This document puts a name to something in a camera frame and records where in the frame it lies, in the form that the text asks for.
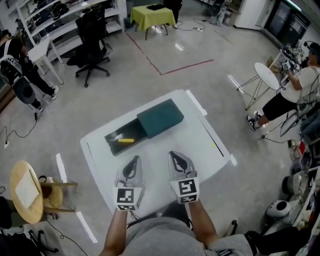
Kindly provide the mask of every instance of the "green tablecloth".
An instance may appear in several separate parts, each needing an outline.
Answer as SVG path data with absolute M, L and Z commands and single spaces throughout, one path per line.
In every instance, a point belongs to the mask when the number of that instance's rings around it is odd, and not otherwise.
M 147 8 L 149 5 L 132 8 L 130 22 L 132 23 L 135 21 L 138 23 L 140 30 L 146 31 L 151 26 L 163 25 L 166 23 L 169 23 L 170 25 L 176 24 L 172 10 L 168 8 L 150 10 Z

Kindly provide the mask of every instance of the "gray shirt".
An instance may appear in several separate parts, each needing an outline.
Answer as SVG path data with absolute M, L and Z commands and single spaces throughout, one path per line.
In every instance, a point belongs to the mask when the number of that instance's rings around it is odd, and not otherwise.
M 123 256 L 253 256 L 242 234 L 221 238 L 205 249 L 182 221 L 157 217 L 127 230 Z

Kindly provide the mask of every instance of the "white shirt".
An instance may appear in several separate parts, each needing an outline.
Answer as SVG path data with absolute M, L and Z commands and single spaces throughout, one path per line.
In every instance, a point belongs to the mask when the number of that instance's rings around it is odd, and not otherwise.
M 312 91 L 314 92 L 318 88 L 320 85 L 320 78 L 318 77 L 319 74 L 320 68 L 315 66 L 309 66 L 301 69 L 295 76 L 299 79 L 302 89 L 296 90 L 290 81 L 284 87 L 285 90 L 280 91 L 281 95 L 288 101 L 297 103 L 300 98 L 303 98 L 310 93 L 311 86 L 314 82 Z

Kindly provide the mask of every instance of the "backpack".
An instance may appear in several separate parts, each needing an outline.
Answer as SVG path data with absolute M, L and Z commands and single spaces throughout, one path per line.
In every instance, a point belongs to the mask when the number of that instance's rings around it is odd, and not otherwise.
M 10 42 L 11 39 L 4 45 L 3 57 L 0 59 L 0 76 L 12 86 L 17 78 L 23 76 L 23 72 L 19 61 L 8 54 Z

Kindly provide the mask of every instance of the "white round table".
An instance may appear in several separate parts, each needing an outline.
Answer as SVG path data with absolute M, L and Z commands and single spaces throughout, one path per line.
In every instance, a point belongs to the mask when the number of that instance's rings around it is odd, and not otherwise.
M 246 81 L 244 84 L 240 85 L 239 88 L 237 88 L 237 91 L 241 90 L 242 92 L 252 97 L 248 106 L 245 108 L 245 110 L 248 110 L 249 108 L 251 108 L 253 104 L 255 104 L 269 89 L 276 91 L 280 88 L 278 79 L 276 78 L 275 74 L 267 66 L 257 62 L 254 64 L 254 69 L 257 75 L 251 78 L 250 80 Z M 245 85 L 250 84 L 251 82 L 254 82 L 256 80 L 259 80 L 259 82 L 255 88 L 253 95 L 247 93 L 242 89 L 242 87 L 244 87 Z M 262 83 L 265 83 L 268 86 L 268 88 L 264 92 L 259 94 Z

